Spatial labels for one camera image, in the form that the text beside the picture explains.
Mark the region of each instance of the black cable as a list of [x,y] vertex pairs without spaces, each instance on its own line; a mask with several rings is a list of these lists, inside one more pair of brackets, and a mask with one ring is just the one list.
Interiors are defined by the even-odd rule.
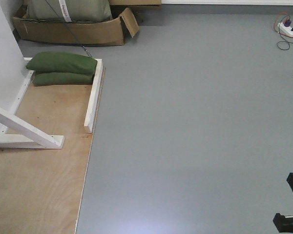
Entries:
[[[52,9],[52,11],[57,15],[57,17],[59,19],[61,19],[61,17],[58,15],[58,13],[54,10],[54,8],[51,6],[51,4],[45,0],[45,2],[49,5],[49,7]],[[79,41],[79,39],[77,38],[77,36],[70,30],[70,28],[67,26],[66,22],[63,22],[64,26],[67,28],[67,30],[69,31],[69,33],[74,37],[75,41],[82,47],[82,49],[86,52],[86,54],[88,55],[88,57],[92,58],[92,55],[90,54],[90,52],[87,51],[86,47]]]
[[[282,23],[283,20],[284,20],[286,17],[288,17],[288,16],[283,17],[282,20],[280,21],[280,23]],[[280,50],[289,50],[290,47],[291,47],[290,44],[293,44],[293,42],[288,41],[287,39],[285,39],[285,38],[282,36],[282,34],[280,33],[280,24],[279,24],[279,26],[278,26],[278,34],[279,34],[280,37],[283,39],[283,40],[277,42],[276,46],[278,47],[278,49],[280,49]],[[286,43],[288,47],[285,48],[285,49],[282,48],[282,47],[280,47],[280,44],[281,44],[281,43]]]

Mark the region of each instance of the white trim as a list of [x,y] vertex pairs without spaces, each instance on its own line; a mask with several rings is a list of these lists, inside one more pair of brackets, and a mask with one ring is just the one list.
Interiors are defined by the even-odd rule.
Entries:
[[99,92],[100,92],[100,84],[101,84],[101,79],[102,79],[102,74],[103,74],[102,59],[97,59],[97,61],[98,61],[98,64],[97,64],[97,68],[96,68],[95,75],[93,78],[93,84],[92,84],[92,88],[91,88],[87,113],[86,113],[86,117],[84,120],[84,129],[85,129],[86,133],[92,133],[92,131],[93,131],[93,126],[95,124],[94,123],[95,122],[95,113],[96,113],[96,109],[97,109]]
[[[27,91],[27,88],[28,88],[29,84],[30,84],[31,77],[32,77],[33,73],[34,73],[34,71],[28,70],[27,76],[26,76],[26,78],[25,78],[25,80],[24,80],[24,82],[23,82],[23,84],[22,84],[22,86],[21,86],[21,88],[19,90],[19,93],[16,96],[16,99],[14,100],[14,102],[13,102],[13,104],[12,104],[10,110],[9,110],[9,113],[15,114],[16,111],[18,110],[18,108],[19,108],[19,106],[21,104],[21,101],[23,100],[23,97],[24,97],[24,95],[25,95],[25,93]],[[3,125],[1,127],[1,129],[0,129],[0,134],[6,133],[8,131],[8,129],[9,128],[7,126]]]
[[292,5],[293,0],[162,0],[162,4]]
[[52,136],[61,145],[45,147],[33,140],[18,134],[0,134],[0,148],[26,148],[26,149],[61,149],[64,143],[64,136]]
[[33,140],[39,145],[44,146],[44,148],[58,149],[63,146],[64,137],[62,137],[61,141],[59,141],[58,138],[55,139],[54,137],[48,135],[47,133],[41,131],[40,129],[34,127],[33,125],[25,122],[24,120],[7,112],[6,110],[2,108],[0,108],[0,123],[18,131],[19,133],[23,134],[25,137]]

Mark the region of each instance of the electrical cable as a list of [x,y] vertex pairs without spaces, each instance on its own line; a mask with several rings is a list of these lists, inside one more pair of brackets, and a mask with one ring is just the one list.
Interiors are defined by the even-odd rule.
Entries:
[[[52,11],[56,14],[56,16],[61,19],[61,17],[58,15],[58,13],[54,10],[54,8],[51,6],[51,4],[48,2],[48,0],[45,0],[45,2],[49,5],[49,7],[52,9]],[[79,39],[77,38],[77,36],[70,30],[70,28],[68,27],[66,22],[63,22],[64,26],[67,28],[67,30],[69,31],[69,33],[74,37],[75,41],[82,47],[82,49],[86,52],[86,54],[88,55],[88,57],[92,58],[92,55],[90,54],[90,52],[86,49],[86,47],[79,41]]]
[[[290,47],[291,47],[291,44],[293,44],[293,42],[288,41],[286,38],[283,37],[283,36],[286,36],[286,37],[289,37],[289,36],[286,35],[286,34],[284,34],[284,33],[281,33],[281,32],[280,32],[280,24],[279,24],[279,26],[278,26],[278,30],[275,29],[275,24],[276,24],[277,20],[280,18],[280,15],[286,15],[286,16],[284,16],[284,17],[282,18],[282,20],[280,21],[280,23],[284,23],[284,22],[290,20],[290,18],[291,18],[290,15],[289,15],[288,13],[286,13],[286,12],[281,12],[281,13],[279,13],[278,16],[276,17],[276,19],[275,19],[275,21],[274,21],[274,23],[273,23],[273,29],[274,29],[274,31],[276,31],[276,32],[280,35],[280,37],[283,39],[283,40],[281,40],[281,41],[278,41],[277,44],[276,44],[276,46],[277,46],[277,48],[280,49],[280,50],[289,50]],[[280,47],[280,44],[281,44],[281,43],[286,43],[286,44],[287,44],[287,48],[282,48],[282,47]]]

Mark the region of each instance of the white wooden frame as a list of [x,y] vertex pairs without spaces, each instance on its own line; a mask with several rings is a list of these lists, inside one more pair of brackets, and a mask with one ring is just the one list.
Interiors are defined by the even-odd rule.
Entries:
[[61,149],[64,136],[50,136],[0,107],[0,123],[22,135],[0,134],[0,148]]
[[[93,78],[88,108],[84,120],[84,129],[87,133],[92,133],[94,131],[104,75],[102,59],[96,60],[98,61],[98,64]],[[0,123],[3,124],[0,130],[0,148],[61,149],[63,147],[64,136],[50,136],[15,116],[21,100],[30,84],[33,73],[34,71],[28,71],[11,109],[6,111],[0,108]],[[22,135],[7,134],[9,128],[18,131]]]

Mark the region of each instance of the white wall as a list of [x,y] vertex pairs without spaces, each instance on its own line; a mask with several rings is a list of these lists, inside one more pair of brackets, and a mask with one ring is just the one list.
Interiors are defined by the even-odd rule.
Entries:
[[0,0],[0,6],[12,31],[14,30],[14,26],[11,18],[22,3],[23,0]]
[[25,75],[25,61],[0,7],[0,107],[9,111]]

